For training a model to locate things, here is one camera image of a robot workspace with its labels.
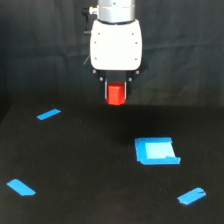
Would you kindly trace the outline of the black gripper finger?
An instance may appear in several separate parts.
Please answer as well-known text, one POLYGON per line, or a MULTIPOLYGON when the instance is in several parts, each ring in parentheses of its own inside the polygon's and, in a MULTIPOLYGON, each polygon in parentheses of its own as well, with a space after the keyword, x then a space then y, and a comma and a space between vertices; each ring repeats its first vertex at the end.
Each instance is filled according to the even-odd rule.
POLYGON ((125 99, 128 100, 128 97, 131 94, 131 82, 127 79, 125 80, 124 85, 125 85, 125 99))
POLYGON ((107 99, 108 96, 108 82, 104 80, 104 98, 107 99))

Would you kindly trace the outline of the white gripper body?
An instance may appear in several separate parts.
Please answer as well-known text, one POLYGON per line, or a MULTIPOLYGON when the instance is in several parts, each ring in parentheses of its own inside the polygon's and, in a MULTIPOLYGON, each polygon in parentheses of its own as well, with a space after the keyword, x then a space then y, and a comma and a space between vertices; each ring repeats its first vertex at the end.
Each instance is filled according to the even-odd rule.
POLYGON ((90 36, 90 62, 93 73, 105 81, 103 72, 125 71, 130 81, 140 73, 143 41, 140 22, 106 24, 93 22, 90 36))

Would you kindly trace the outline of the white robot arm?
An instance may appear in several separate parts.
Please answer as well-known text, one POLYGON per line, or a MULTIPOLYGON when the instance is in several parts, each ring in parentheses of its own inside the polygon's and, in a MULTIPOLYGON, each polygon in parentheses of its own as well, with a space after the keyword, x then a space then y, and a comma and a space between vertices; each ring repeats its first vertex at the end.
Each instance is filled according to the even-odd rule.
POLYGON ((131 82, 141 72, 143 41, 139 20, 135 17, 135 0, 97 0, 96 7, 82 9, 89 25, 95 15, 90 36, 90 63, 102 83, 109 105, 124 104, 131 92, 131 82))

